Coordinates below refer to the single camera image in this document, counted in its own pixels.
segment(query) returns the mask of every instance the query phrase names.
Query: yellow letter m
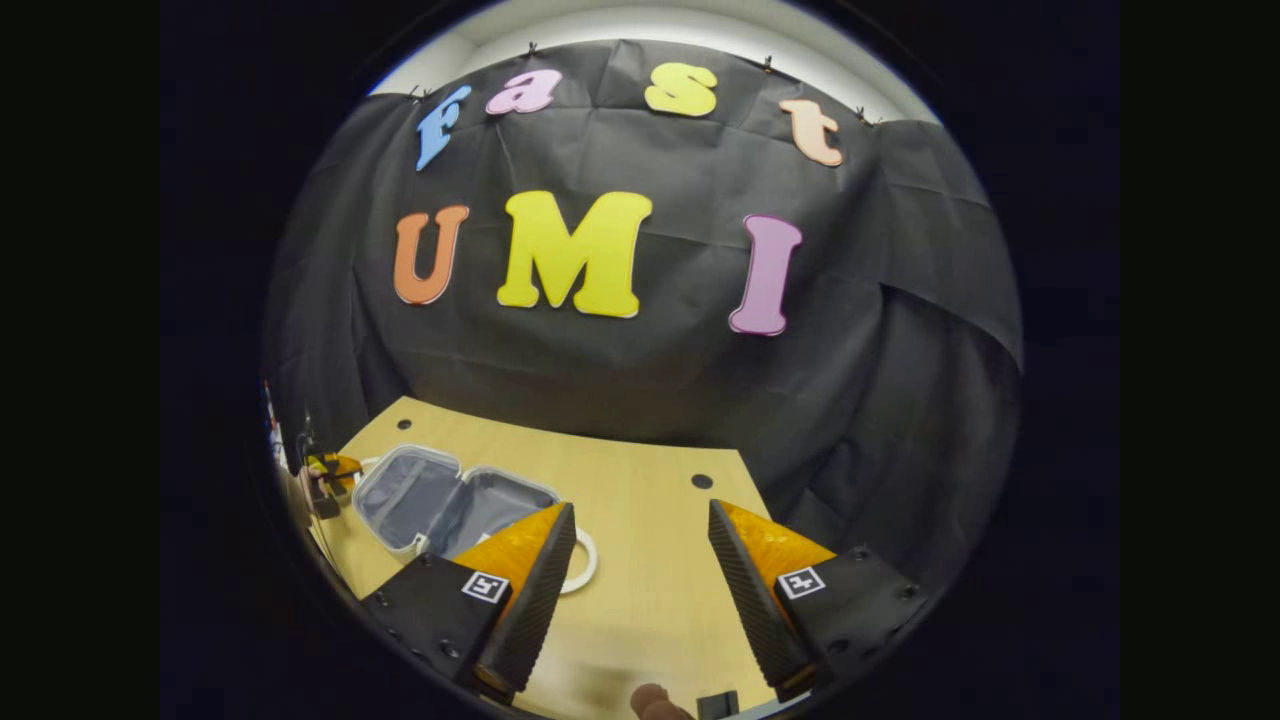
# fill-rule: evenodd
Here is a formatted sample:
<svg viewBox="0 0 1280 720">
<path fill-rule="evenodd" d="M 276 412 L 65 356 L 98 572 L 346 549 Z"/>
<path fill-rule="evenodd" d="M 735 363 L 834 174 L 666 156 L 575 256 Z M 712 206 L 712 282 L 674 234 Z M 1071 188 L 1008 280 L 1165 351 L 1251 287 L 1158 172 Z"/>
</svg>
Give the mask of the yellow letter m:
<svg viewBox="0 0 1280 720">
<path fill-rule="evenodd" d="M 631 265 L 640 222 L 653 211 L 653 202 L 634 192 L 607 192 L 595 200 L 572 236 L 564 227 L 556 197 L 536 190 L 513 195 L 507 201 L 512 217 L 507 283 L 498 288 L 498 302 L 513 307 L 538 304 L 538 278 L 552 307 L 564 302 L 577 274 L 586 268 L 582 290 L 573 306 L 591 315 L 631 318 L 640 301 L 631 295 Z"/>
</svg>

